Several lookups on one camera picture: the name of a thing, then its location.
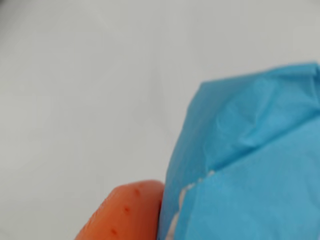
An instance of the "blue paper towel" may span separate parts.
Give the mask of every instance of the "blue paper towel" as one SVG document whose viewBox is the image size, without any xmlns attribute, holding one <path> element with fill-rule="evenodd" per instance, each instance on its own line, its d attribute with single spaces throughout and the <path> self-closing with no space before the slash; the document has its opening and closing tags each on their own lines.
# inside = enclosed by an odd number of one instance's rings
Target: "blue paper towel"
<svg viewBox="0 0 320 240">
<path fill-rule="evenodd" d="M 203 83 L 167 170 L 158 239 L 176 216 L 174 240 L 318 240 L 319 95 L 317 64 Z"/>
</svg>

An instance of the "tip of orange object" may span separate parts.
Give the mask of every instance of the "tip of orange object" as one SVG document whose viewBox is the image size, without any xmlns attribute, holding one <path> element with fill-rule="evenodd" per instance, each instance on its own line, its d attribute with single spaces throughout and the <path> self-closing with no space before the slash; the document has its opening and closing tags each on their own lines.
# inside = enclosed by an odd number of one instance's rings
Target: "tip of orange object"
<svg viewBox="0 0 320 240">
<path fill-rule="evenodd" d="M 156 180 L 116 187 L 75 240 L 156 240 L 163 192 Z"/>
</svg>

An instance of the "crumpled blue paper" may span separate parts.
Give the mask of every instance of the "crumpled blue paper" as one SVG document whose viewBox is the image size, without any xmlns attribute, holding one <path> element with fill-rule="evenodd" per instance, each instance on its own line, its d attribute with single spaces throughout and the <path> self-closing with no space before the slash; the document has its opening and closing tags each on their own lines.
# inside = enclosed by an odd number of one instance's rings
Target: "crumpled blue paper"
<svg viewBox="0 0 320 240">
<path fill-rule="evenodd" d="M 177 214 L 174 240 L 319 239 L 317 64 L 200 86 L 167 170 L 158 240 Z"/>
</svg>

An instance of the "orange object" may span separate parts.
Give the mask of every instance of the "orange object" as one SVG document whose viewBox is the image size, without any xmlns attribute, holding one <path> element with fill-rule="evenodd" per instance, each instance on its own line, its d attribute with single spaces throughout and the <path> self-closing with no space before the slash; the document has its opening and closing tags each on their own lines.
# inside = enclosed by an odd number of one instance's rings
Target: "orange object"
<svg viewBox="0 0 320 240">
<path fill-rule="evenodd" d="M 155 180 L 116 187 L 75 240 L 156 240 L 163 192 Z"/>
</svg>

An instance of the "white surface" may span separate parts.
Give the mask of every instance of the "white surface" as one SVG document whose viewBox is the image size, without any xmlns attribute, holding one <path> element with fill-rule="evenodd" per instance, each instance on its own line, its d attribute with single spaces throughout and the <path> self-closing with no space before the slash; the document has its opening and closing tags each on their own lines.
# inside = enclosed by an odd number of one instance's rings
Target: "white surface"
<svg viewBox="0 0 320 240">
<path fill-rule="evenodd" d="M 318 60 L 319 29 L 317 0 L 4 1 L 0 240 L 71 240 L 164 180 L 202 80 Z"/>
</svg>

